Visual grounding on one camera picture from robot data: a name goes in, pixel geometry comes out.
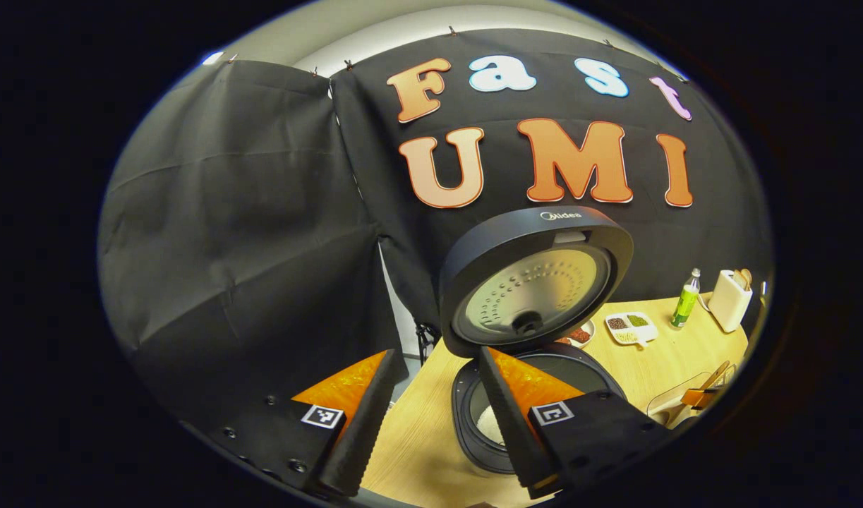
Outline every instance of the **white plate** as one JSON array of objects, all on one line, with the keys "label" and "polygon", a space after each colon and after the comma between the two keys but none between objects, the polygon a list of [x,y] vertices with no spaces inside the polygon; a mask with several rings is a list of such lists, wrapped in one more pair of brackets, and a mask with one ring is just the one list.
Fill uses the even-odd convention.
[{"label": "white plate", "polygon": [[[644,326],[634,326],[629,321],[628,316],[634,315],[638,318],[644,319],[647,321],[647,325]],[[614,330],[610,327],[611,319],[619,319],[625,324],[625,328],[620,328],[618,330]],[[641,347],[647,347],[648,341],[653,341],[657,338],[657,327],[654,326],[654,322],[651,319],[641,313],[641,312],[623,312],[621,314],[611,314],[603,318],[603,325],[606,326],[606,329],[610,331],[612,338],[616,341],[616,343],[621,345],[631,345],[631,344],[640,344]],[[622,340],[622,334],[632,334],[634,335],[634,340],[626,341]]]}]

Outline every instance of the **pink letter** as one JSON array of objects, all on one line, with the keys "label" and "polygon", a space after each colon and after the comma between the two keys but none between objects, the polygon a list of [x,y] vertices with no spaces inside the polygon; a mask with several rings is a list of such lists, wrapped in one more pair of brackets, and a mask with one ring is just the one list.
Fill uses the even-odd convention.
[{"label": "pink letter", "polygon": [[688,109],[685,109],[685,107],[682,107],[682,104],[679,103],[679,99],[677,99],[679,94],[676,93],[676,90],[670,89],[670,85],[664,83],[660,78],[651,78],[650,81],[654,86],[659,87],[660,91],[663,92],[663,96],[666,97],[667,102],[670,103],[670,106],[679,114],[679,116],[682,116],[683,119],[689,120],[689,122],[692,121],[692,113]]}]

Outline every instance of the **plastic bottle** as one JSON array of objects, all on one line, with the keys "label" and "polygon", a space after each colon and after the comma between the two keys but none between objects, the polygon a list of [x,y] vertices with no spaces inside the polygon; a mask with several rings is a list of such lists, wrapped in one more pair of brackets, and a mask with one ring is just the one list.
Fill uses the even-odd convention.
[{"label": "plastic bottle", "polygon": [[701,290],[701,270],[692,270],[692,278],[682,287],[682,295],[679,297],[679,303],[676,303],[676,312],[672,313],[670,325],[676,328],[685,326],[685,322],[692,315],[692,309],[695,308],[695,302],[698,301],[698,293]]}]

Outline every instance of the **black fabric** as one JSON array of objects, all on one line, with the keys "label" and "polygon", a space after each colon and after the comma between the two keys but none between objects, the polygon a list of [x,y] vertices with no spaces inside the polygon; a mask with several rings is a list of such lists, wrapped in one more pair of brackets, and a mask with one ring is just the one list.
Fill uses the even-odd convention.
[{"label": "black fabric", "polygon": [[[483,56],[518,58],[537,78],[531,90],[481,92],[469,84],[468,64]],[[440,72],[445,89],[440,109],[400,124],[400,103],[389,77],[434,58],[451,63]],[[585,83],[576,58],[605,61],[619,71],[627,97],[601,95]],[[648,81],[661,77],[679,93],[692,121],[680,118]],[[551,32],[483,30],[442,35],[390,49],[332,76],[334,107],[361,192],[382,235],[390,280],[404,305],[422,322],[440,327],[434,302],[435,278],[448,248],[464,232],[492,216],[519,208],[590,206],[627,229],[635,242],[632,266],[612,297],[615,301],[676,296],[693,267],[702,289],[711,290],[719,270],[748,267],[766,280],[773,266],[770,226],[756,167],[734,139],[722,116],[692,86],[659,65],[608,45]],[[534,183],[531,145],[516,128],[524,119],[554,119],[580,145],[592,121],[609,121],[625,131],[622,154],[629,203],[596,202],[591,186],[582,199],[569,192],[559,203],[531,202]],[[470,205],[437,209],[422,203],[411,187],[403,142],[437,139],[434,163],[444,187],[461,181],[457,152],[445,135],[477,126],[485,174],[483,192]],[[675,135],[687,146],[689,208],[668,205],[666,158],[658,134]],[[557,182],[566,188],[561,176]],[[752,301],[755,308],[757,298]]]},{"label": "black fabric", "polygon": [[398,351],[405,377],[376,238],[327,80],[203,66],[119,159],[102,298],[142,380],[209,433],[241,399],[293,396],[378,351]]}]

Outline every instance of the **white utensil holder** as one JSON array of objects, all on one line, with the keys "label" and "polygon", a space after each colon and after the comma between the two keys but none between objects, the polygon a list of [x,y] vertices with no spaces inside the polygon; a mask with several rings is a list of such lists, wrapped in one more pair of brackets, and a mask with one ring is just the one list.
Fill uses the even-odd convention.
[{"label": "white utensil holder", "polygon": [[751,295],[754,293],[753,289],[745,291],[737,285],[732,279],[733,273],[732,270],[719,272],[711,301],[708,302],[711,314],[727,334],[734,332],[741,324],[744,312],[748,309],[748,303],[751,302]]}]

